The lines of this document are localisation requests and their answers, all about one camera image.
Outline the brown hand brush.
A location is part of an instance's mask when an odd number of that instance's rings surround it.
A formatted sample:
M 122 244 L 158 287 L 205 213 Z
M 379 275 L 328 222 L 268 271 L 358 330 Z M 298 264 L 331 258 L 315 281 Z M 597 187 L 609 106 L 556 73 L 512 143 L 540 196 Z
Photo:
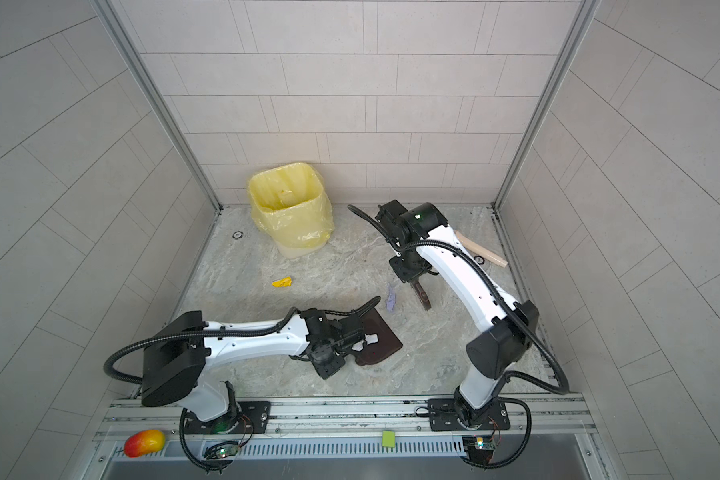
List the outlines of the brown hand brush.
M 413 281 L 413 282 L 411 283 L 411 287 L 412 287 L 413 290 L 415 291 L 415 293 L 416 293 L 416 295 L 417 295 L 417 297 L 418 297 L 418 299 L 419 299 L 419 301 L 420 301 L 423 309 L 424 309 L 425 311 L 429 311 L 429 310 L 431 309 L 431 301 L 430 301 L 430 299 L 429 299 L 429 296 L 428 296 L 427 292 L 425 291 L 425 289 L 424 289 L 423 286 L 421 285 L 421 283 L 420 283 L 418 280 Z

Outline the brown dustpan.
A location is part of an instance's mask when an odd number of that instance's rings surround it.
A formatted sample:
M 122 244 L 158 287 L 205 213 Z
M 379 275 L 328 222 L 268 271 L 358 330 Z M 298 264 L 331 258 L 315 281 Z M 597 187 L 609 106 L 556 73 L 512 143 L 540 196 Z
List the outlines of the brown dustpan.
M 365 334 L 377 334 L 379 341 L 363 352 L 353 353 L 358 366 L 377 365 L 402 349 L 402 341 L 376 309 L 363 316 L 362 325 Z

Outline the yellow-lined trash bin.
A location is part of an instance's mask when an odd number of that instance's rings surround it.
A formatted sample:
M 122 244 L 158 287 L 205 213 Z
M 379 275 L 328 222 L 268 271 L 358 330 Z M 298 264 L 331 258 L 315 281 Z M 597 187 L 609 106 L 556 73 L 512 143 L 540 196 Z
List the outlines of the yellow-lined trash bin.
M 247 193 L 252 220 L 287 259 L 321 249 L 335 229 L 323 179 L 307 163 L 259 172 L 248 181 Z

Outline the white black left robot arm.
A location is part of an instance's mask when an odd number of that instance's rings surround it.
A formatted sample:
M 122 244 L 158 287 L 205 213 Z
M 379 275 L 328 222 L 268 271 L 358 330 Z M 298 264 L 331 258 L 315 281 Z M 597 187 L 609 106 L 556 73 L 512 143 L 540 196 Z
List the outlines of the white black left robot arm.
M 240 410 L 230 382 L 215 381 L 209 370 L 235 361 L 285 355 L 310 363 L 327 379 L 347 356 L 359 366 L 376 365 L 402 343 L 378 313 L 374 297 L 348 312 L 291 308 L 283 319 L 234 325 L 206 322 L 199 310 L 187 311 L 155 336 L 110 355 L 104 373 L 138 384 L 145 407 L 178 404 L 179 426 L 229 420 L 243 427 L 244 440 L 264 427 Z

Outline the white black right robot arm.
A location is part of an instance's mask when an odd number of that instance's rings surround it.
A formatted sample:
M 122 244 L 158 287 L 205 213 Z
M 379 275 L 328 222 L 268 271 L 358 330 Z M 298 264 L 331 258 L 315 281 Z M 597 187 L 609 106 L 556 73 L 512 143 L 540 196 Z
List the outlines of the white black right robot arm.
M 454 392 L 455 415 L 465 427 L 485 423 L 489 408 L 502 400 L 501 390 L 513 379 L 552 394 L 570 392 L 560 363 L 536 335 L 537 307 L 530 301 L 519 303 L 499 288 L 437 207 L 424 203 L 408 210 L 393 200 L 381 205 L 374 217 L 354 205 L 348 210 L 368 222 L 395 250 L 395 271 L 402 281 L 411 283 L 434 269 L 456 293 L 479 330 L 466 346 L 471 366 Z M 531 347 L 552 368 L 555 385 L 513 368 Z

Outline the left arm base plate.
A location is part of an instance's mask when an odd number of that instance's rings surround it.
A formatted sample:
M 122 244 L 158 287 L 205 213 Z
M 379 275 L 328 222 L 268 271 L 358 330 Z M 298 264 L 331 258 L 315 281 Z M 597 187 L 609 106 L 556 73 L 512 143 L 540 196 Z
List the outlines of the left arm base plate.
M 189 435 L 263 434 L 269 420 L 271 403 L 242 401 L 230 406 L 222 416 L 201 422 L 193 412 L 186 415 L 184 432 Z

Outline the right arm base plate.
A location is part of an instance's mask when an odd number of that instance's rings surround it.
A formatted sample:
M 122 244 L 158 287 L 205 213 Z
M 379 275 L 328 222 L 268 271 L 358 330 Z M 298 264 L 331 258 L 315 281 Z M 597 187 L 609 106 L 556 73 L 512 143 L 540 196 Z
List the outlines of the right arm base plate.
M 418 406 L 414 410 L 416 417 L 428 420 L 434 432 L 506 431 L 511 428 L 507 408 L 502 402 L 493 402 L 477 410 L 470 418 L 462 418 L 460 413 L 472 414 L 472 411 L 466 407 L 457 407 L 450 398 L 431 398 L 424 406 Z

